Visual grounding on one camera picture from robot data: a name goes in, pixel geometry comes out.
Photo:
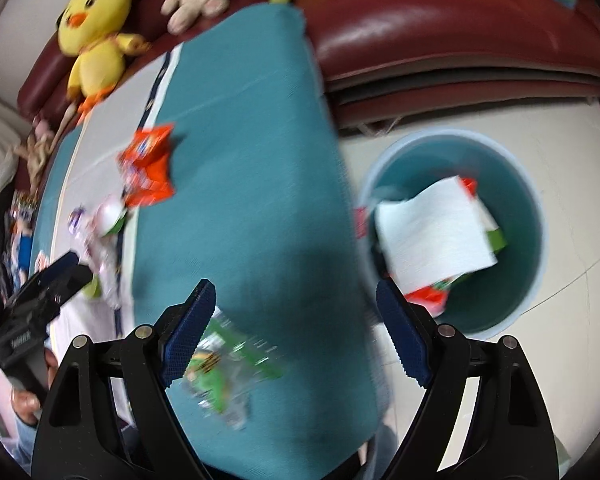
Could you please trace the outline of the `person's left hand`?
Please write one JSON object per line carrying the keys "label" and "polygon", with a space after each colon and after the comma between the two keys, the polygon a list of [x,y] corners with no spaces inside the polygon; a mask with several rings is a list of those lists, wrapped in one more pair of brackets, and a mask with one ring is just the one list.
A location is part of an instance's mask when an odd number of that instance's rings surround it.
{"label": "person's left hand", "polygon": [[[44,350],[44,359],[47,372],[47,388],[53,385],[58,370],[58,361],[54,352],[49,348]],[[26,425],[34,427],[38,424],[38,415],[41,413],[42,404],[38,397],[27,390],[12,389],[12,410],[15,415]]]}

